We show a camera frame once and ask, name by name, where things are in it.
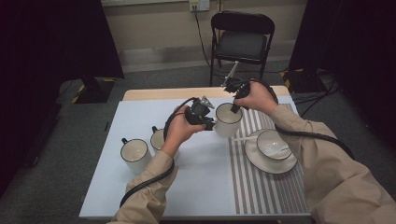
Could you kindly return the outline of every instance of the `gray carpet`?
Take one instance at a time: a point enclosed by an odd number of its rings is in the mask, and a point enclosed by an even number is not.
[[[279,71],[287,65],[288,62],[269,62],[266,70]],[[227,64],[223,69],[229,71],[231,67]],[[238,67],[244,71],[258,69],[243,64]],[[81,82],[64,83],[58,99],[63,106],[59,120],[40,152],[38,164],[21,168],[2,197],[0,223],[105,223],[81,219],[78,214],[106,141],[106,124],[111,125],[123,94],[129,89],[206,87],[208,73],[207,66],[198,66],[125,74],[125,79],[116,81],[108,102],[97,105],[71,104]],[[255,77],[258,73],[238,72],[236,75]],[[283,84],[279,73],[266,73],[264,80],[270,85]],[[221,82],[220,78],[215,78],[215,86]],[[311,95],[293,94],[293,98],[299,102],[298,99]],[[303,112],[310,104],[297,105],[297,108]],[[325,97],[306,113],[305,118],[325,122],[351,147],[357,161],[367,165],[389,193],[396,193],[396,183],[392,180],[396,176],[396,150],[367,131],[359,110],[343,93],[339,91]],[[303,222],[288,220],[283,223]]]

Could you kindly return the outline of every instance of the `beige sleeve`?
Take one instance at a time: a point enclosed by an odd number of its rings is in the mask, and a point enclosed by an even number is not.
[[[172,158],[158,152],[148,164],[146,171],[128,183],[126,192],[132,187],[162,174],[171,167]],[[120,208],[110,223],[159,223],[166,206],[165,193],[175,180],[177,167],[168,177],[153,183],[133,194]]]
[[[280,105],[271,119],[281,129],[322,133],[326,125],[300,118]],[[396,203],[367,167],[323,140],[282,135],[304,167],[306,203],[317,223],[395,223]]]

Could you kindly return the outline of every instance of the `striped placemat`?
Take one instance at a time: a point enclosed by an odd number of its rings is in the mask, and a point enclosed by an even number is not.
[[[256,110],[244,110],[236,138],[249,136],[260,129],[274,129],[272,120]],[[248,159],[244,141],[229,138],[233,193],[236,214],[308,213],[304,200],[303,169],[297,164],[290,171],[273,175],[261,171]]]

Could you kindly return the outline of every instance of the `hand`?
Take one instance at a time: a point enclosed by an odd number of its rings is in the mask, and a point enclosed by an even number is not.
[[[183,105],[177,112],[166,135],[163,143],[162,151],[169,156],[174,157],[180,145],[187,141],[194,133],[198,133],[205,129],[204,124],[190,125],[185,117],[185,111],[188,106]]]
[[[250,93],[247,97],[235,99],[233,102],[236,105],[259,110],[266,115],[270,115],[277,107],[271,93],[260,82],[256,81],[250,81]]]

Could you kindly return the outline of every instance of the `chair seat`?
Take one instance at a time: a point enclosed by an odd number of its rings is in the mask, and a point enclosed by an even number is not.
[[[216,54],[261,61],[264,58],[266,44],[265,35],[226,31],[221,35]]]

